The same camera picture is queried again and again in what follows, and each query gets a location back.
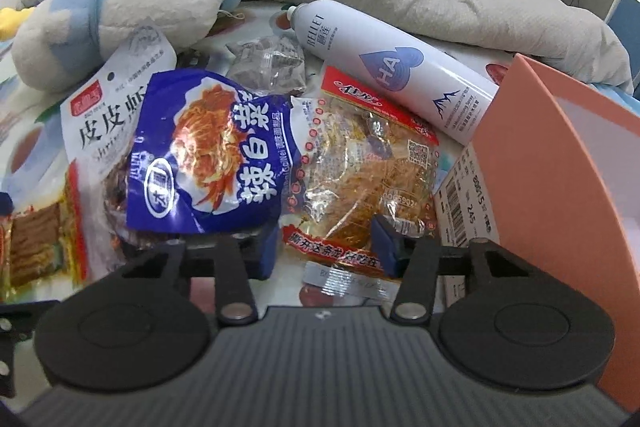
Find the white blue plush toy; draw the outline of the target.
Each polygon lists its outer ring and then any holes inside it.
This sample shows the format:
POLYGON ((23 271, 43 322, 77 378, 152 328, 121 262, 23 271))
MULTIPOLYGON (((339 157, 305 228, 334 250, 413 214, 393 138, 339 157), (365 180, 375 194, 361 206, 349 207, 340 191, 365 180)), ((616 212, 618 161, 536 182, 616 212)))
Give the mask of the white blue plush toy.
POLYGON ((32 89, 61 92, 101 67, 145 22, 177 51, 205 39, 219 15, 241 0, 40 0, 1 11, 18 77, 32 89))

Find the white spray bottle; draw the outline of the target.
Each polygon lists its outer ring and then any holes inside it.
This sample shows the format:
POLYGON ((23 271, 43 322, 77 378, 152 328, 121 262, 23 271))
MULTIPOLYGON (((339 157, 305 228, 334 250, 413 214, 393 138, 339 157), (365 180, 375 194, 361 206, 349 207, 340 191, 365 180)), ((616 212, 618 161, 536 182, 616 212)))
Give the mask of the white spray bottle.
POLYGON ((292 6, 288 21, 306 50, 462 145, 497 94, 495 83, 454 57, 343 3, 292 6))

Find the small clear silver wrapper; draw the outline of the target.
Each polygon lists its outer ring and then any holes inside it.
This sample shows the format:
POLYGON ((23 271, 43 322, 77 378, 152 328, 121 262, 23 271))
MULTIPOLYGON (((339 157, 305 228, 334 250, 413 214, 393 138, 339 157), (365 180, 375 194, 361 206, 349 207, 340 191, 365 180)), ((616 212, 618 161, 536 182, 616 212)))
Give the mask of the small clear silver wrapper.
POLYGON ((285 36, 230 43, 233 61, 227 77, 260 93, 302 94, 306 89, 303 48, 285 36))

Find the blue noodle snack packet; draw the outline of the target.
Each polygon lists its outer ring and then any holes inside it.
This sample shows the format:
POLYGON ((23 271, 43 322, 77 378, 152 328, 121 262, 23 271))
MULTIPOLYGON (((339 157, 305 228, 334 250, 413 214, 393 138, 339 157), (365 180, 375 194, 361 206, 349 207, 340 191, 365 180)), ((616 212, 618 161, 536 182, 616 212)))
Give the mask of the blue noodle snack packet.
POLYGON ((166 234, 258 228, 279 217, 298 158, 290 96, 201 69, 158 72, 134 132, 126 225, 166 234))

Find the pink storage box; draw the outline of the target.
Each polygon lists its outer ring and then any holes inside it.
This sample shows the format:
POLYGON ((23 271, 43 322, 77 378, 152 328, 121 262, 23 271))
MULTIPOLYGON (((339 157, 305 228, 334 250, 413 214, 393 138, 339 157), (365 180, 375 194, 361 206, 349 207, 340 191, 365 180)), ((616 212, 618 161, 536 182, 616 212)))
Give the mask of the pink storage box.
POLYGON ((446 244, 492 239, 610 314, 601 386, 638 407, 638 101, 517 56, 434 201, 446 244))

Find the blue chair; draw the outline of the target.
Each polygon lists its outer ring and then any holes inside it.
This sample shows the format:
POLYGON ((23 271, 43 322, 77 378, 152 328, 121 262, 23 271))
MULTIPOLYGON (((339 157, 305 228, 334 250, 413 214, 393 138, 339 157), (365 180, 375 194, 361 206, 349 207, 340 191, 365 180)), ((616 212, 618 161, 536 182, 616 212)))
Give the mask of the blue chair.
POLYGON ((640 2, 638 0, 620 0, 608 20, 608 26, 620 39, 629 55, 631 77, 639 74, 640 46, 640 2))

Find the red clear crispy snack packet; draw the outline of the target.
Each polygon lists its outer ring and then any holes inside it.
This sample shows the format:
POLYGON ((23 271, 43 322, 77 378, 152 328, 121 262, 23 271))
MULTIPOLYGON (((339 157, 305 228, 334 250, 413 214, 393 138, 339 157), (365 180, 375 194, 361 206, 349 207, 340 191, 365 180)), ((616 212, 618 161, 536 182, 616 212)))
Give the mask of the red clear crispy snack packet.
POLYGON ((439 142, 425 120, 327 67, 317 96, 293 98, 292 130, 300 156, 282 192, 286 246, 380 274, 373 218, 412 239, 434 234, 439 142))

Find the white shrimp snack packet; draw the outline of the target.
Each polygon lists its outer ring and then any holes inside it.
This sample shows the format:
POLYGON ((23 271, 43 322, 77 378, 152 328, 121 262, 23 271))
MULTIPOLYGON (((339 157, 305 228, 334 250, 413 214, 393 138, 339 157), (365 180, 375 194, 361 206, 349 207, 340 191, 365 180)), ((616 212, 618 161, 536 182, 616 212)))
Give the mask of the white shrimp snack packet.
POLYGON ((126 225, 130 153, 151 77, 176 64, 174 48, 147 20, 62 104, 72 201, 93 280, 123 265, 128 246, 150 243, 126 225))

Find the yellow red cracker packet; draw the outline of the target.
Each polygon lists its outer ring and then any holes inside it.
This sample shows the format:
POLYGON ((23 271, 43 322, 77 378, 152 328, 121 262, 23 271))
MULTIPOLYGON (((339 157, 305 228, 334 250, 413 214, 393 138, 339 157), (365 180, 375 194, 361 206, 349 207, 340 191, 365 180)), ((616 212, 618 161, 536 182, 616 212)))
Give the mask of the yellow red cracker packet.
POLYGON ((73 206, 62 198, 1 219, 1 301, 17 303, 37 288, 85 277, 73 206))

